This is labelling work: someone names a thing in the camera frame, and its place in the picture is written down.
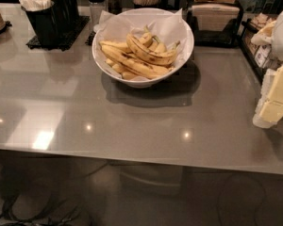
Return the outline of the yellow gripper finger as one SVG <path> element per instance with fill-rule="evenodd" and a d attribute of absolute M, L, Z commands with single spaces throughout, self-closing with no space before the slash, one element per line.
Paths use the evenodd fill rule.
<path fill-rule="evenodd" d="M 260 128 L 271 128 L 283 118 L 283 105 L 260 99 L 255 109 L 253 124 Z"/>
<path fill-rule="evenodd" d="M 267 70 L 263 77 L 261 95 L 270 101 L 283 104 L 283 65 L 276 71 Z"/>

